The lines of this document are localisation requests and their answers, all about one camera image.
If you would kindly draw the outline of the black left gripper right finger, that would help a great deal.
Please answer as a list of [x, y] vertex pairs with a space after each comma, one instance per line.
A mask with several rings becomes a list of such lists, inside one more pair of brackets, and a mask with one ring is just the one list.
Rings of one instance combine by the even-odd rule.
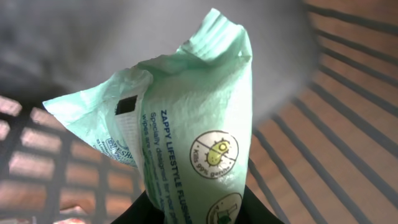
[[238, 224], [284, 224], [245, 186]]

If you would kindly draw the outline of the pale green plastic pouch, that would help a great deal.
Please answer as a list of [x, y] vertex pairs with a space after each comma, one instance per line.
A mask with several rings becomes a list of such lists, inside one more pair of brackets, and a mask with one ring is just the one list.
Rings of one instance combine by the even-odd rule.
[[174, 54], [44, 102], [81, 140], [137, 167], [166, 223], [234, 223], [252, 125], [245, 28], [212, 9]]

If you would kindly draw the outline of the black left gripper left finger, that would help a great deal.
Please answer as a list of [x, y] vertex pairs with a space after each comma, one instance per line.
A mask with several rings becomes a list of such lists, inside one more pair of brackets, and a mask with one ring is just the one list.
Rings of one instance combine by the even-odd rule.
[[155, 208], [144, 191], [133, 204], [111, 224], [164, 224], [164, 213]]

